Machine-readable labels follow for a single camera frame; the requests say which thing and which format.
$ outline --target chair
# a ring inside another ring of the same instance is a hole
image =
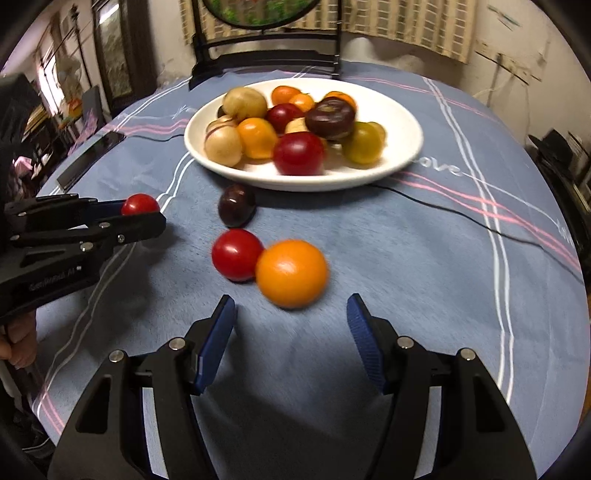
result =
[[[202,0],[207,10],[218,20],[232,27],[258,33],[235,35],[221,40],[208,41],[202,28],[199,14],[199,0],[193,2],[195,35],[193,49],[196,64],[193,67],[189,89],[224,70],[240,67],[312,66],[328,73],[331,78],[340,77],[340,44],[343,23],[343,0],[337,4],[336,28],[334,32],[302,31],[286,25],[310,12],[320,0],[271,0],[269,2],[248,2],[232,0],[231,7],[222,9],[219,0]],[[255,50],[220,55],[212,59],[209,49],[247,41],[260,40],[324,40],[334,46],[332,54],[315,50]]]

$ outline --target smartphone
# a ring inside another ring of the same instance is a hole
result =
[[[69,192],[78,180],[90,170],[91,166],[123,140],[125,140],[125,135],[118,132],[108,132],[104,137],[99,138],[57,178],[57,184],[62,191],[64,193]]]

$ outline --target black cable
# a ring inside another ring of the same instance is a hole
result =
[[[453,208],[449,208],[449,207],[444,207],[442,205],[435,205],[434,203],[429,203],[429,202],[424,202],[423,200],[419,200],[416,199],[415,197],[411,197],[410,195],[407,195],[406,193],[403,193],[399,190],[393,189],[391,187],[385,187],[383,185],[377,185],[375,183],[371,183],[369,184],[369,187],[374,187],[377,189],[382,189],[382,190],[389,190],[391,192],[394,193],[398,193],[399,195],[405,197],[408,200],[411,200],[412,202],[416,202],[419,203],[420,205],[423,205],[425,207],[431,207],[431,208],[435,208],[437,210],[442,210],[444,212],[449,212],[449,213],[454,213],[455,215],[459,215],[461,217],[464,217],[468,220],[470,220],[471,222],[477,224],[478,226],[483,227],[484,229],[488,230],[489,232],[495,233],[497,235],[500,235],[506,239],[512,240],[514,242],[517,242],[519,244],[524,244],[524,245],[531,245],[532,247],[537,247],[540,250],[542,250],[542,252],[544,252],[545,254],[547,254],[550,258],[552,258],[552,260],[554,260],[556,263],[558,263],[558,265],[560,265],[562,268],[564,268],[568,273],[570,273],[575,280],[577,280],[581,285],[584,284],[584,282],[579,278],[579,276],[574,273],[568,266],[566,266],[565,264],[563,264],[558,258],[556,258],[553,254],[551,254],[550,252],[548,252],[542,245],[533,242],[531,240],[526,240],[524,238],[519,238],[513,235],[508,235],[507,233],[502,233],[498,230],[495,230],[494,228],[490,228],[488,226],[486,226],[484,223],[479,222],[478,220],[472,218],[470,215],[468,215],[467,213],[464,212],[460,212],[459,210],[455,210]]]
[[[164,142],[169,142],[173,138],[177,138],[177,137],[184,137],[184,134],[173,135],[172,137],[163,138],[163,139],[145,137],[143,135],[130,135],[127,138],[143,138],[144,140],[151,140],[152,142],[162,142],[162,143],[164,143]]]

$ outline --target metal screw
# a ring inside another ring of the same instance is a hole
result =
[[[410,337],[398,337],[396,343],[400,348],[404,348],[405,350],[414,346],[414,340]]]
[[[181,348],[184,348],[184,346],[185,346],[184,338],[181,338],[181,337],[173,338],[172,340],[169,341],[168,346],[172,350],[180,350]]]
[[[113,350],[109,354],[109,360],[111,360],[114,364],[117,362],[121,362],[125,354],[121,350]]]
[[[476,353],[470,348],[462,348],[462,350],[460,350],[460,355],[464,360],[468,361],[474,360],[476,358]]]

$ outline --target pink cloth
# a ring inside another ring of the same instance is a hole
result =
[[[33,170],[31,159],[27,157],[18,157],[14,161],[14,169],[16,170],[18,177],[22,178]]]

